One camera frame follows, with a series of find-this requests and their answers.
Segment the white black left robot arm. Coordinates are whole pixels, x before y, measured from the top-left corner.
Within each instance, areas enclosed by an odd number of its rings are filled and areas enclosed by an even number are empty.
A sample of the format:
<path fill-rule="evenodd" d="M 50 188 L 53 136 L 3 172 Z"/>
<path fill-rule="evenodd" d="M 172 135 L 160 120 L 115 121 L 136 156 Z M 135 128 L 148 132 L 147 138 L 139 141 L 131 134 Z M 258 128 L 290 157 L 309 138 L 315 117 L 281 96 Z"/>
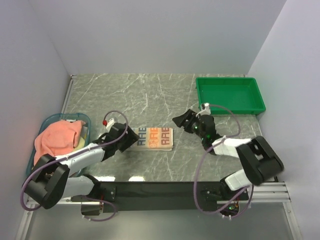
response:
<path fill-rule="evenodd" d="M 52 208 L 63 198 L 78 195 L 95 201 L 101 194 L 99 181 L 89 175 L 72 175 L 107 160 L 116 151 L 124 152 L 138 140 L 139 136 L 127 124 L 116 122 L 98 139 L 79 150 L 56 157 L 47 153 L 40 157 L 23 183 L 22 194 L 44 209 Z"/>

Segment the salmon pink towel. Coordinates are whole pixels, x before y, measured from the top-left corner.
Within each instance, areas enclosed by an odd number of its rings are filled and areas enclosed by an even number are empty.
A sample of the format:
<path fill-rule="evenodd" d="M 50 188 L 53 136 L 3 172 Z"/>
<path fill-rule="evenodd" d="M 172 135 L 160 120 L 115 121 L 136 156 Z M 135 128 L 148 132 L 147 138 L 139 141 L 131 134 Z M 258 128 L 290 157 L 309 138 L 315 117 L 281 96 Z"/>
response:
<path fill-rule="evenodd" d="M 34 141 L 33 163 L 36 164 L 40 157 L 46 154 L 55 157 L 73 152 L 84 125 L 82 120 L 60 120 L 50 124 Z"/>

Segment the colourful striped rabbit towel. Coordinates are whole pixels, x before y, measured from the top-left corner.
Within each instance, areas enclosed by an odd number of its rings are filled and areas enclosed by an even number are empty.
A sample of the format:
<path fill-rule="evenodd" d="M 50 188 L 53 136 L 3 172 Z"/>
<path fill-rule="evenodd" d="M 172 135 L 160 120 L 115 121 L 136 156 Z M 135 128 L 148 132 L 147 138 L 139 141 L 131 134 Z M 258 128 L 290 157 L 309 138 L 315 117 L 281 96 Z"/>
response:
<path fill-rule="evenodd" d="M 132 129 L 139 137 L 128 151 L 171 151 L 174 131 L 170 127 L 139 127 Z"/>

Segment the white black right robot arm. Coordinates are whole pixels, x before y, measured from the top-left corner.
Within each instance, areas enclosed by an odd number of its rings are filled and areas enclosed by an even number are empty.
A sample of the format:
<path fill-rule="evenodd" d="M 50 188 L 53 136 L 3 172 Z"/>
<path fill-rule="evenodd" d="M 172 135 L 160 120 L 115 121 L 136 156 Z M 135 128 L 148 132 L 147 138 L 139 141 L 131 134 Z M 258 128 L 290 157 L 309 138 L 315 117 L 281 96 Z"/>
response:
<path fill-rule="evenodd" d="M 218 200 L 237 198 L 246 187 L 259 186 L 284 170 L 284 164 L 263 136 L 238 138 L 218 133 L 215 119 L 209 113 L 188 109 L 172 118 L 185 132 L 201 139 L 206 154 L 229 156 L 240 160 L 242 168 L 220 180 Z"/>

